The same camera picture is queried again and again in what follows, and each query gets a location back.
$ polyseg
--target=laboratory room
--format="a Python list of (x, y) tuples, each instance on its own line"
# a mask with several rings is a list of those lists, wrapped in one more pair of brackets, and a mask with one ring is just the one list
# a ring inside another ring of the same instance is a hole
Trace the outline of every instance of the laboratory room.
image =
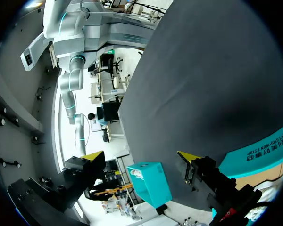
[(6, 1), (1, 225), (283, 225), (283, 3)]

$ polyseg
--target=person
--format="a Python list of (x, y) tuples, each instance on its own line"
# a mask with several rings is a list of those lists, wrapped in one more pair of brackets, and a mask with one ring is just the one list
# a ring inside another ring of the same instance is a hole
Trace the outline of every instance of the person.
[(108, 125), (108, 122), (104, 121), (104, 119), (100, 119), (99, 120), (96, 114), (90, 113), (90, 114), (88, 114), (87, 117), (88, 117), (89, 120), (94, 120), (95, 119), (97, 121), (97, 123), (101, 124), (102, 126), (107, 126)]

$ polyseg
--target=cable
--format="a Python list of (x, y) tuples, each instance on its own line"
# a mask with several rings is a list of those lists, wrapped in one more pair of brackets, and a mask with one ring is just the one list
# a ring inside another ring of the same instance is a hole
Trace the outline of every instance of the cable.
[(47, 87), (46, 89), (43, 89), (42, 87), (39, 87), (38, 90), (37, 90), (37, 92), (39, 92), (40, 89), (42, 89), (43, 91), (46, 91), (46, 90), (48, 90), (48, 89), (50, 89), (50, 88), (51, 88), (50, 86)]
[(141, 5), (141, 6), (150, 6), (150, 7), (159, 8), (159, 9), (163, 9), (163, 10), (167, 11), (167, 9), (161, 8), (161, 7), (158, 7), (158, 6), (152, 6), (152, 5), (148, 5), (148, 4), (141, 4), (141, 3), (138, 3), (138, 2), (135, 2), (135, 4)]

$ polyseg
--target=bolt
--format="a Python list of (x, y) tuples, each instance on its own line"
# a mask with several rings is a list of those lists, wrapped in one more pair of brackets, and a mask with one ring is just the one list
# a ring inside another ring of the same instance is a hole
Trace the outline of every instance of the bolt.
[(51, 180), (51, 178), (46, 178), (46, 179), (45, 179), (45, 184), (48, 185), (48, 186), (49, 186), (49, 185), (52, 185), (52, 180)]
[(62, 191), (65, 190), (65, 186), (64, 185), (58, 185), (57, 189), (58, 189), (59, 192), (62, 192)]
[(18, 195), (18, 199), (19, 199), (20, 201), (23, 200), (23, 199), (24, 199), (23, 195), (19, 194), (19, 195)]

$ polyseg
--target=teal cube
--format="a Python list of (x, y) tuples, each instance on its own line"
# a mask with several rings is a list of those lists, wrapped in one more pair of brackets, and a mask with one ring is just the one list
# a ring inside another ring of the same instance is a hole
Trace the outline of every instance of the teal cube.
[(172, 200), (171, 191), (160, 162), (140, 162), (127, 166), (136, 193), (154, 208)]

